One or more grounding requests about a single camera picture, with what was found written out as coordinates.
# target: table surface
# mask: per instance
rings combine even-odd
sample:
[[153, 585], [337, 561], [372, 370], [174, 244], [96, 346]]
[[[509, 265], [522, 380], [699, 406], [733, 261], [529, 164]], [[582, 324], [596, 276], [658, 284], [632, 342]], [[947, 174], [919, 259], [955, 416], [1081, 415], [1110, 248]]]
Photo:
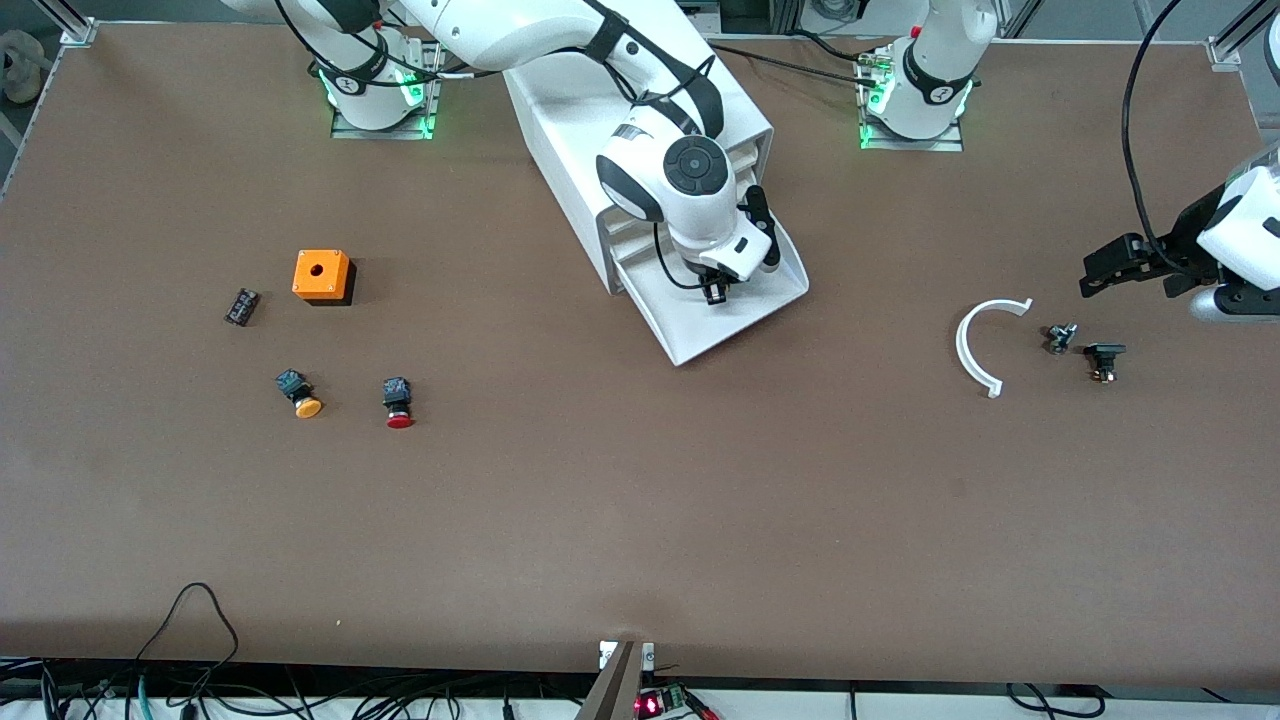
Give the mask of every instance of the table surface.
[[[726, 56], [813, 290], [673, 368], [500, 78], [445, 87], [431, 142], [334, 141], [283, 28], [102, 27], [0, 211], [0, 646], [132, 656], [201, 579], [244, 660], [590, 670], [636, 637], [689, 675], [1276, 687], [1276, 331], [1076, 288], [1137, 225], [1133, 50], [993, 46], [963, 154], [859, 151], [847, 86]], [[1166, 46], [1134, 147], [1167, 227], [1260, 140]], [[356, 305], [291, 295], [305, 247], [357, 259]], [[991, 297], [1036, 299], [972, 329], [998, 400], [952, 347]], [[1068, 320], [1129, 345], [1116, 384], [1041, 348]], [[202, 600], [155, 647], [223, 652]]]

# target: orange box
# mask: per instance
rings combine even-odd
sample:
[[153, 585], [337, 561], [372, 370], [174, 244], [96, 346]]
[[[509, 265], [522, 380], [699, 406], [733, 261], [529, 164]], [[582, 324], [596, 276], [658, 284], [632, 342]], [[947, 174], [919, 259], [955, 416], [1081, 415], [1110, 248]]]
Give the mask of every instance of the orange box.
[[300, 250], [293, 295], [311, 305], [351, 305], [356, 264], [342, 250]]

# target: black electronic component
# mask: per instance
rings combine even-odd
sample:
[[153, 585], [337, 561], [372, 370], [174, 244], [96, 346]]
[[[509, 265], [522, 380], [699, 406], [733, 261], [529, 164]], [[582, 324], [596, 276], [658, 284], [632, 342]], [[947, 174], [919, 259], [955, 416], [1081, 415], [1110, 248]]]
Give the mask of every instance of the black electronic component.
[[413, 424], [408, 404], [413, 402], [413, 395], [408, 380], [401, 377], [388, 378], [383, 382], [383, 406], [387, 407], [387, 427], [402, 430]]
[[324, 404], [311, 395], [315, 388], [302, 373], [293, 368], [276, 375], [275, 387], [293, 404], [293, 414], [303, 420], [315, 416], [324, 409]]
[[636, 698], [636, 720], [650, 720], [666, 715], [686, 703], [685, 689], [680, 685], [667, 685], [640, 693]]
[[1094, 342], [1084, 348], [1084, 354], [1093, 357], [1093, 379], [1100, 383], [1114, 383], [1116, 380], [1116, 355], [1129, 350], [1119, 342]]
[[243, 328], [248, 324], [248, 319], [253, 316], [253, 309], [257, 307], [257, 301], [261, 297], [261, 295], [252, 290], [242, 287], [239, 293], [236, 295], [236, 301], [232, 302], [232, 309], [227, 311], [227, 316], [223, 319]]
[[1075, 323], [1066, 325], [1053, 325], [1052, 328], [1044, 331], [1044, 336], [1048, 337], [1048, 342], [1044, 347], [1053, 355], [1062, 355], [1066, 352], [1068, 346], [1075, 340], [1075, 333], [1080, 329]]

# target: white curved plastic part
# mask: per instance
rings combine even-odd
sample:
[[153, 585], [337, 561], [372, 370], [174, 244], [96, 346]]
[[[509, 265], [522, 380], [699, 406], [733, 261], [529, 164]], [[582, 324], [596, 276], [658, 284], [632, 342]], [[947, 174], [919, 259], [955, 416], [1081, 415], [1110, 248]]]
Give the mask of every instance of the white curved plastic part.
[[960, 356], [960, 364], [964, 365], [964, 369], [970, 375], [973, 375], [973, 379], [987, 386], [987, 397], [1000, 397], [1000, 391], [1005, 383], [987, 370], [983, 370], [982, 365], [973, 359], [973, 351], [969, 350], [969, 323], [983, 310], [1004, 310], [1005, 313], [1012, 313], [1020, 318], [1030, 309], [1030, 297], [1027, 299], [1027, 302], [1004, 299], [988, 300], [974, 305], [973, 310], [969, 310], [969, 314], [960, 320], [960, 327], [956, 328], [956, 355]]

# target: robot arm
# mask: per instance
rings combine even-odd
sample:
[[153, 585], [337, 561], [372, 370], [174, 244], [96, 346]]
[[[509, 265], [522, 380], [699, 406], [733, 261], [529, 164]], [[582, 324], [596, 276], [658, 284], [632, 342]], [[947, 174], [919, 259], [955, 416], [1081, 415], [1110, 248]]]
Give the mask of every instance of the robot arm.
[[[248, 14], [283, 14], [316, 55], [330, 100], [356, 127], [387, 128], [415, 108], [412, 94], [402, 92], [403, 65], [388, 55], [417, 67], [416, 41], [392, 28], [374, 29], [380, 0], [223, 1]], [[632, 101], [596, 158], [600, 186], [632, 217], [655, 227], [667, 223], [708, 304], [724, 302], [728, 287], [758, 269], [777, 268], [781, 254], [764, 192], [753, 186], [739, 205], [733, 168], [714, 141], [724, 109], [709, 77], [716, 56], [705, 42], [664, 49], [599, 0], [403, 4], [451, 53], [480, 70], [507, 70], [561, 51], [599, 63]]]
[[1212, 286], [1192, 300], [1207, 322], [1280, 320], [1280, 143], [1242, 164], [1148, 242], [1126, 233], [1084, 259], [1080, 295], [1165, 278], [1165, 296]]
[[991, 0], [929, 0], [918, 33], [877, 50], [887, 72], [873, 73], [881, 86], [868, 111], [910, 140], [946, 132], [964, 109], [997, 24]]
[[557, 51], [603, 65], [632, 108], [596, 156], [604, 192], [635, 218], [667, 223], [709, 304], [777, 268], [763, 191], [739, 206], [733, 168], [713, 138], [724, 127], [705, 42], [663, 49], [598, 0], [406, 0], [426, 29], [470, 65], [506, 70]]

